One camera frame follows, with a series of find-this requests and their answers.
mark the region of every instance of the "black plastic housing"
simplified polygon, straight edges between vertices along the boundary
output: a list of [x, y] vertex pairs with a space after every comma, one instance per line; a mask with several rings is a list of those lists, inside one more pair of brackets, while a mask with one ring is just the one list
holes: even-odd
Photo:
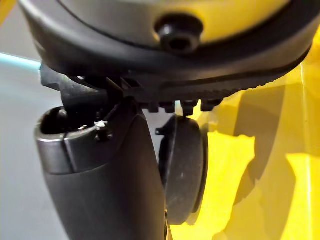
[[131, 100], [97, 129], [60, 132], [60, 108], [35, 130], [44, 176], [71, 240], [163, 240], [165, 197], [147, 121]]
[[294, 0], [253, 30], [180, 56], [98, 32], [57, 0], [19, 2], [47, 66], [68, 76], [122, 78], [129, 83], [124, 96], [152, 112], [174, 101], [221, 100], [282, 77], [306, 57], [320, 22], [320, 1]]

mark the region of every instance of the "gray wall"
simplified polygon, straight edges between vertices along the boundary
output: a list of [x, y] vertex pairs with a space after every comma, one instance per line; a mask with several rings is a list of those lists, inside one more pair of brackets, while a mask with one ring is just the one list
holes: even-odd
[[[15, 7], [0, 27], [0, 52], [40, 60], [25, 20]], [[42, 87], [35, 67], [0, 59], [0, 220], [1, 240], [65, 240], [46, 189], [33, 141], [39, 117], [60, 106], [58, 92]], [[146, 114], [156, 151], [155, 136], [169, 118]]]

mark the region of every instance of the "yellow surface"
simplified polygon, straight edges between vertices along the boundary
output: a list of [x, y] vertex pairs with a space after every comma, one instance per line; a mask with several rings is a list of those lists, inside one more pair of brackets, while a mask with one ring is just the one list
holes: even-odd
[[291, 0], [156, 0], [139, 4], [141, 11], [151, 12], [155, 19], [164, 13], [186, 13], [199, 18], [204, 25], [202, 43], [233, 37], [273, 17]]
[[16, 4], [16, 0], [0, 0], [0, 26]]
[[320, 240], [320, 32], [295, 70], [193, 118], [209, 129], [208, 176], [174, 240]]

